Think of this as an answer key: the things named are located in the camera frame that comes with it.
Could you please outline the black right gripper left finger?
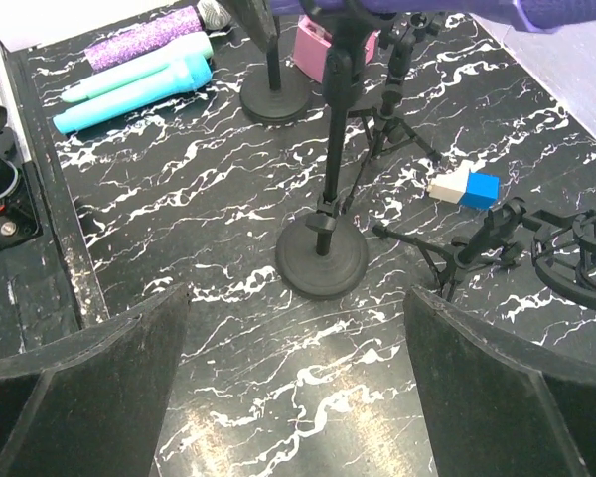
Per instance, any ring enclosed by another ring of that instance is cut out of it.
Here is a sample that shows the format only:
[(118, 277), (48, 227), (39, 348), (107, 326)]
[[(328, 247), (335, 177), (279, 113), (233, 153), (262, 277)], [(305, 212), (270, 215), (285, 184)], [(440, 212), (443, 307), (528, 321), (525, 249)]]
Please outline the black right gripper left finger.
[(147, 476), (190, 316), (178, 285), (0, 359), (0, 476)]

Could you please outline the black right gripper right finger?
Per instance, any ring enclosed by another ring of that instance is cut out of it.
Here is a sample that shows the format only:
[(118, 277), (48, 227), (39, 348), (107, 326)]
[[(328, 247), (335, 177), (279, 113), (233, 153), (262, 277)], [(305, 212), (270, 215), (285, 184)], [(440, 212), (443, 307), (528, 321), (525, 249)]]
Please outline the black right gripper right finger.
[(596, 365), (412, 287), (408, 355), (441, 476), (596, 476)]

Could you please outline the black tripod stand with ring clamp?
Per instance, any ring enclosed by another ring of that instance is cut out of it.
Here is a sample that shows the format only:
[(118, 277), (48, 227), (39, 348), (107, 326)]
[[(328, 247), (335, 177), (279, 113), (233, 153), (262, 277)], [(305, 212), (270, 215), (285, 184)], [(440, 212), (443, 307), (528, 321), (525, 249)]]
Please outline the black tripod stand with ring clamp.
[(401, 34), (394, 33), (392, 27), (387, 27), (379, 33), (378, 46), (384, 50), (391, 50), (387, 76), (380, 106), (356, 109), (348, 114), (349, 118), (358, 118), (361, 121), (369, 149), (362, 159), (352, 189), (341, 206), (342, 213), (347, 213), (351, 208), (366, 167), (377, 157), (416, 144), (433, 164), (441, 162), (442, 154), (396, 112), (396, 107), (403, 100), (404, 80), (411, 67), (415, 46), (428, 37), (438, 36), (445, 24), (445, 17), (444, 12), (415, 12), (407, 16)]

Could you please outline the mint green microphone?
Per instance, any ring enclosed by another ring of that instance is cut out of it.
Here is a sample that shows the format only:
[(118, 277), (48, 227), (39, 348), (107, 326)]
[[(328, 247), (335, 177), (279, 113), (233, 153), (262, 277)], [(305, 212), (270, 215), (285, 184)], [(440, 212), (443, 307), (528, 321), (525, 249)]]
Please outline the mint green microphone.
[(61, 100), (67, 103), (89, 100), (162, 71), (187, 54), (199, 54), (208, 60), (213, 53), (205, 32), (181, 36), (157, 50), (81, 80), (65, 90)]

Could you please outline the solid purple microphone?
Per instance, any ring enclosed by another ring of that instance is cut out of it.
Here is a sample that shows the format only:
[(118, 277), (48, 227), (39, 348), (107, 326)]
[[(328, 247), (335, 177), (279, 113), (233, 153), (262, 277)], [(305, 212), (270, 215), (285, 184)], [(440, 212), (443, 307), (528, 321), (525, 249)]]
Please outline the solid purple microphone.
[(366, 26), (378, 26), (406, 12), (473, 14), (539, 34), (596, 21), (596, 0), (266, 1), (264, 5), (273, 14), (306, 14), (324, 21), (345, 18)]

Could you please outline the glitter purple silver-head microphone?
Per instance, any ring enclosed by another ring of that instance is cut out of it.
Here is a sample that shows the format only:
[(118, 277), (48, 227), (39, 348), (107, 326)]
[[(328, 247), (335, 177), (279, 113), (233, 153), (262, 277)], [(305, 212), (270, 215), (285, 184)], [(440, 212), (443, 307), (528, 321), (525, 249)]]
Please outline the glitter purple silver-head microphone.
[(198, 1), (117, 33), (86, 48), (84, 54), (93, 70), (101, 72), (157, 50), (176, 38), (222, 30), (230, 22), (231, 14), (218, 1)]

